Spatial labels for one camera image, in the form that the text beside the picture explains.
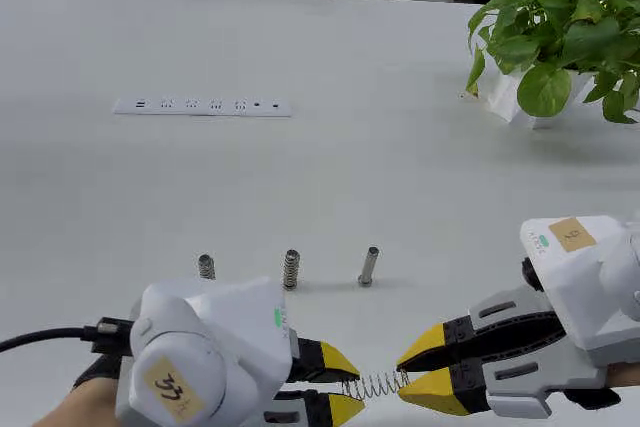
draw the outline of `metal bolt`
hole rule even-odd
[[[300,268],[300,254],[297,250],[287,250],[282,264],[282,287],[294,290],[298,286],[298,270]]]
[[[209,254],[202,254],[198,257],[198,272],[203,279],[216,280],[213,259]]]
[[[361,287],[371,286],[373,282],[371,276],[373,274],[373,268],[376,266],[376,260],[378,260],[378,254],[380,254],[380,249],[374,246],[369,247],[367,257],[364,260],[364,266],[362,267],[362,274],[358,277],[358,283]]]

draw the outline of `white pot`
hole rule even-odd
[[[510,75],[500,74],[498,83],[489,94],[487,100],[489,111],[499,115],[511,125],[530,129],[549,128],[559,117],[566,115],[573,104],[582,102],[586,96],[586,92],[584,95],[582,95],[582,92],[586,90],[587,83],[593,78],[592,73],[578,74],[577,72],[570,72],[571,93],[562,112],[554,117],[532,117],[523,111],[518,104],[518,86],[524,74],[524,72]]]

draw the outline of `coiled spring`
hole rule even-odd
[[[300,268],[300,254],[296,250],[287,250],[282,266],[282,286],[286,290],[293,290],[298,286],[298,269]]]
[[[198,273],[202,279],[216,279],[216,269],[209,254],[202,254],[198,257]]]
[[[409,375],[404,370],[371,374],[360,376],[358,380],[342,381],[342,395],[348,395],[358,400],[373,399],[374,397],[395,394],[410,383]]]

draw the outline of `pothos plant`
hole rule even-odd
[[[518,103],[529,115],[552,117],[567,103],[570,71],[593,73],[585,102],[603,99],[604,117],[625,115],[640,91],[640,0],[491,0],[469,21],[475,45],[467,91],[478,95],[484,52],[503,74],[526,72]]]

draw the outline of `power strip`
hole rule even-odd
[[[238,117],[291,117],[291,106],[280,100],[223,100],[198,97],[137,97],[118,99],[115,114],[211,115]]]

